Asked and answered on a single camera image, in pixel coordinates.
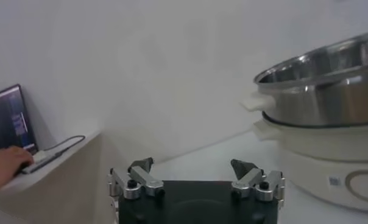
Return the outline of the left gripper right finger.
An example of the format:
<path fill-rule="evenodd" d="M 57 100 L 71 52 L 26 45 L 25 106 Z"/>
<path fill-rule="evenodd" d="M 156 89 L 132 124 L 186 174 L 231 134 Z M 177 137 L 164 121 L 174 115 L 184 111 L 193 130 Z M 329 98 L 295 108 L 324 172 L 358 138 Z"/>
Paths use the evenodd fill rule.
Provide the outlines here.
<path fill-rule="evenodd" d="M 278 208 L 285 205 L 285 176 L 272 170 L 266 173 L 254 163 L 232 159 L 230 165 L 237 180 L 231 183 L 232 195 L 238 200 L 255 197 L 264 203 L 275 201 Z"/>

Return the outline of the person's hand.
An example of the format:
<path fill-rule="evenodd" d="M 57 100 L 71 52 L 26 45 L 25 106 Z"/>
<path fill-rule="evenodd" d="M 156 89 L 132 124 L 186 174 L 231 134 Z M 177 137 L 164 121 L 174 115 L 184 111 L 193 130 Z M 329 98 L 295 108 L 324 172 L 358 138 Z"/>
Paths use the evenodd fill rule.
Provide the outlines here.
<path fill-rule="evenodd" d="M 0 188 L 12 181 L 23 164 L 34 163 L 33 156 L 23 148 L 11 146 L 0 149 Z"/>

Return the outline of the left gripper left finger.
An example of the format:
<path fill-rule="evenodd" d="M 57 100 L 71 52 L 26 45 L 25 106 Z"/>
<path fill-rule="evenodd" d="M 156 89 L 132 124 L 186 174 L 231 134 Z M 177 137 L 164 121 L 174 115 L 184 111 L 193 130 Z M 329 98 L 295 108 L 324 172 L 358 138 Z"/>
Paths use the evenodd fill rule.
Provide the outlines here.
<path fill-rule="evenodd" d="M 108 174 L 108 194 L 112 198 L 138 200 L 143 195 L 159 200 L 165 196 L 165 184 L 154 178 L 151 157 L 136 160 L 126 169 L 111 168 Z"/>

